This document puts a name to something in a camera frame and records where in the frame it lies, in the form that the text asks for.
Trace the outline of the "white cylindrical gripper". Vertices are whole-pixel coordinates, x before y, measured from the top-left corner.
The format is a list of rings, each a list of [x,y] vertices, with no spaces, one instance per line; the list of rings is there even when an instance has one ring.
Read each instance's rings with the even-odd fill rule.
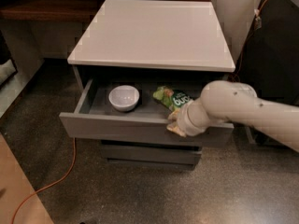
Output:
[[[196,136],[208,128],[208,115],[200,100],[190,101],[180,110],[173,111],[169,120],[176,120],[166,126],[166,129],[181,137]]]

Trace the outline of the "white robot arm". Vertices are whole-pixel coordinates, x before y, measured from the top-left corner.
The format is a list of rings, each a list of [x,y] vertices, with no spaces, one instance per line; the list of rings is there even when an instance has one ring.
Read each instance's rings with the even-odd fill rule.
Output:
[[[173,112],[167,130],[196,136],[224,122],[250,126],[299,152],[299,107],[266,101],[245,83],[224,80],[205,85],[200,97]]]

